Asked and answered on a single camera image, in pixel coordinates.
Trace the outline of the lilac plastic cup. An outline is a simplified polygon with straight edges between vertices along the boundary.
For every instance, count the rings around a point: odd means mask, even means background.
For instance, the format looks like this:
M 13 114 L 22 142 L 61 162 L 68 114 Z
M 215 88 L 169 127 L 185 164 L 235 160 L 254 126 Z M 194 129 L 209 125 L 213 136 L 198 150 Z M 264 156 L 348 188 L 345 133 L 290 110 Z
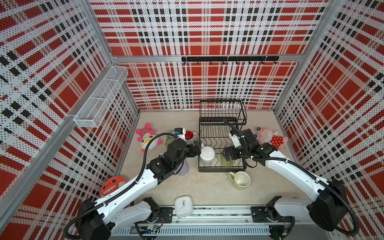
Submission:
M 175 171 L 175 175 L 185 176 L 189 172 L 189 165 L 187 161 L 184 161 L 182 165 Z

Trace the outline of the green transparent glass mug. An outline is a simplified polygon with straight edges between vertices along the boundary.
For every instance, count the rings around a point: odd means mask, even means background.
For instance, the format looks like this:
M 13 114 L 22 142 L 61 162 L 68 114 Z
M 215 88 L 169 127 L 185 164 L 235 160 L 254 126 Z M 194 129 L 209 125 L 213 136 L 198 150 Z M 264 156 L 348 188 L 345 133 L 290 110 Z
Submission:
M 220 161 L 221 161 L 222 167 L 227 167 L 227 168 L 232 167 L 235 163 L 235 160 L 233 160 L 231 157 L 229 157 L 229 159 L 227 160 L 225 155 L 220 156 Z

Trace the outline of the white ceramic mug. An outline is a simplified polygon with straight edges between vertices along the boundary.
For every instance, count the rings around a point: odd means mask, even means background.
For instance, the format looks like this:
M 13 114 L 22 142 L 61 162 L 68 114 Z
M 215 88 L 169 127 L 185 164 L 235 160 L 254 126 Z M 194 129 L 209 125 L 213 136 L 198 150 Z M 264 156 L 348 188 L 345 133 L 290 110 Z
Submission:
M 213 160 L 216 157 L 216 152 L 213 148 L 209 146 L 204 146 L 201 148 L 201 153 L 200 153 L 200 162 L 204 165 L 210 165 Z

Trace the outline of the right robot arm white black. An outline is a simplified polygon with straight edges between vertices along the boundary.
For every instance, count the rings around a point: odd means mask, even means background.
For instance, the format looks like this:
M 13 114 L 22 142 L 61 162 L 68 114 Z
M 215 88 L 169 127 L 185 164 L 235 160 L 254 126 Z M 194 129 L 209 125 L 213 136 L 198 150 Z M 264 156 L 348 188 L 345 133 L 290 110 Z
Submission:
M 229 138 L 233 145 L 223 150 L 226 160 L 253 160 L 285 177 L 308 197 L 300 201 L 275 196 L 266 204 L 265 219 L 278 222 L 289 217 L 292 224 L 296 218 L 310 219 L 328 232 L 336 230 L 347 236 L 359 233 L 359 221 L 348 203 L 343 182 L 329 181 L 311 173 L 287 158 L 277 147 L 259 142 L 249 129 L 232 128 Z

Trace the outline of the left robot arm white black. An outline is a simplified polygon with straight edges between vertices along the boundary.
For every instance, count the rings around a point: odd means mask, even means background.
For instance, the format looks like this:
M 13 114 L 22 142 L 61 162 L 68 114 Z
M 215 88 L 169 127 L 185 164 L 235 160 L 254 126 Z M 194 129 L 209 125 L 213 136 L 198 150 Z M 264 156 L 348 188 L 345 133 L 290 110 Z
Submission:
M 82 202 L 77 217 L 65 226 L 63 236 L 69 240 L 107 240 L 112 233 L 126 225 L 155 221 L 160 207 L 153 198 L 145 198 L 132 207 L 130 203 L 175 175 L 186 158 L 201 154 L 201 148 L 201 141 L 188 144 L 181 138 L 175 139 L 163 155 L 149 164 L 144 159 L 141 171 L 135 179 L 103 198 Z

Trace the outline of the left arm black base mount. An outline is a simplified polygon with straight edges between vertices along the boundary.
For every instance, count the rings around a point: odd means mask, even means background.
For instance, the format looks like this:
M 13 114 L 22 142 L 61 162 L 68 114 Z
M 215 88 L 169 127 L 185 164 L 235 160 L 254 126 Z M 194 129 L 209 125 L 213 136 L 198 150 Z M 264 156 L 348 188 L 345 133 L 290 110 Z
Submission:
M 149 210 L 149 217 L 146 220 L 139 221 L 137 224 L 169 224 L 173 219 L 173 207 L 160 207 L 160 209 L 153 214 L 151 208 Z

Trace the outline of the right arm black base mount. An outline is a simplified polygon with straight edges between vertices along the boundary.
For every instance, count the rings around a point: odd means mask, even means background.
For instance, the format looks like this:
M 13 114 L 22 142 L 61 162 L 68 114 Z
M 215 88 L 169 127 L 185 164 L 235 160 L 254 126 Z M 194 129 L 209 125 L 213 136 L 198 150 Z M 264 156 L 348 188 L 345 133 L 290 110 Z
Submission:
M 293 217 L 283 217 L 274 207 L 267 206 L 251 207 L 251 216 L 254 223 L 291 224 L 296 222 Z

